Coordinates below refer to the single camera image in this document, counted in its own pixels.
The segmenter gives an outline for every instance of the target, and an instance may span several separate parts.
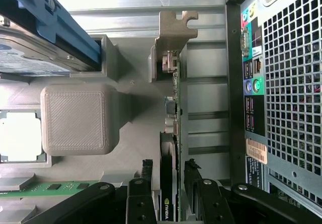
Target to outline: hard drive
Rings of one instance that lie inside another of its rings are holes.
[[[101,48],[57,0],[0,0],[0,72],[100,71]]]

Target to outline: perforated metal mesh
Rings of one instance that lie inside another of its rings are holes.
[[[309,192],[308,190],[304,189],[300,185],[293,183],[289,179],[285,178],[284,176],[280,175],[277,172],[270,171],[270,175],[274,178],[278,179],[279,181],[283,182],[285,185],[289,186],[296,192],[300,193],[301,195],[305,196],[306,198],[310,199],[311,201],[315,202],[319,206],[322,206],[322,199],[314,195],[313,193]]]
[[[321,175],[322,0],[264,23],[268,152]]]

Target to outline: rear i/o panel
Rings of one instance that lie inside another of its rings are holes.
[[[322,218],[322,0],[245,0],[240,17],[246,180]]]
[[[258,26],[257,1],[241,14],[241,20],[245,130],[265,136],[262,28]]]
[[[263,189],[263,164],[267,162],[264,111],[264,71],[262,27],[258,25],[258,2],[253,1],[241,12],[241,51],[243,54],[243,89],[246,157],[246,182]]]

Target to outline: label sticker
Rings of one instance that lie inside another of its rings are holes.
[[[255,160],[261,162],[262,164],[267,164],[267,148],[264,144],[246,139],[246,150],[247,155],[254,158]]]
[[[256,46],[252,48],[253,57],[262,54],[262,46]]]
[[[67,75],[69,70],[40,59],[29,59],[24,53],[0,41],[0,72],[18,73],[22,76]]]
[[[254,18],[257,17],[258,3],[257,0],[253,1],[241,14],[241,27],[245,27],[249,24]]]
[[[262,164],[252,157],[246,157],[246,183],[263,190]]]

